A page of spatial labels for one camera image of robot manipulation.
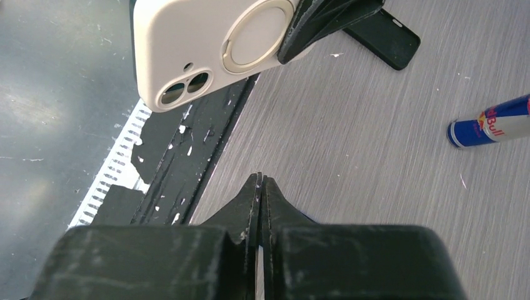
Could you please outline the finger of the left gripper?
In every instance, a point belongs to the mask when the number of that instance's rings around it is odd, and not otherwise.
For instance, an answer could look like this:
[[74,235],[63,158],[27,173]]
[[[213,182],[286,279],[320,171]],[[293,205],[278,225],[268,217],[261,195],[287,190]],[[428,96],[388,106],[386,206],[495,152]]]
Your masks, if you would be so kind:
[[287,27],[277,60],[285,65],[309,46],[378,13],[384,5],[380,0],[303,0]]

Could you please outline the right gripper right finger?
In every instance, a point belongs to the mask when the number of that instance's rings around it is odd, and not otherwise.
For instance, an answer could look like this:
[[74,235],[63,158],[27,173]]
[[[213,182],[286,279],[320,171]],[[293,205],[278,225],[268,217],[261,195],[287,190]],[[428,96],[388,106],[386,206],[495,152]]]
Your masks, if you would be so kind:
[[441,238],[427,227],[321,224],[276,181],[261,192],[266,299],[466,299]]

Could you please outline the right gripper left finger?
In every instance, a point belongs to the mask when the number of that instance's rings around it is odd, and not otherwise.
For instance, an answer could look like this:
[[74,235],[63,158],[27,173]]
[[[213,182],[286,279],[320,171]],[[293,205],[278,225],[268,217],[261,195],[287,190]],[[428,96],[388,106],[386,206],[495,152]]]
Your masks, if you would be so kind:
[[254,299],[263,175],[201,224],[90,225],[56,243],[31,299]]

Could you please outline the black phone case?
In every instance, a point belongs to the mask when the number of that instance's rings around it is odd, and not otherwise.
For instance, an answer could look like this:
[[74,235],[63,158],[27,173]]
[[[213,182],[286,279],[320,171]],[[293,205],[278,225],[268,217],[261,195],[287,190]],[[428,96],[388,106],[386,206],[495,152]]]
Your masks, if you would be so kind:
[[397,71],[408,66],[421,44],[415,32],[384,9],[343,31]]

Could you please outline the phone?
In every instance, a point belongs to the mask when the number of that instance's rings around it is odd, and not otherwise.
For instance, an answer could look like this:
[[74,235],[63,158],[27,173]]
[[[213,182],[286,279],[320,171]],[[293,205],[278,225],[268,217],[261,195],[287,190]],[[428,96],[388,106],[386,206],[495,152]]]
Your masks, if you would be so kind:
[[131,1],[139,97],[162,113],[278,67],[298,7],[298,1]]

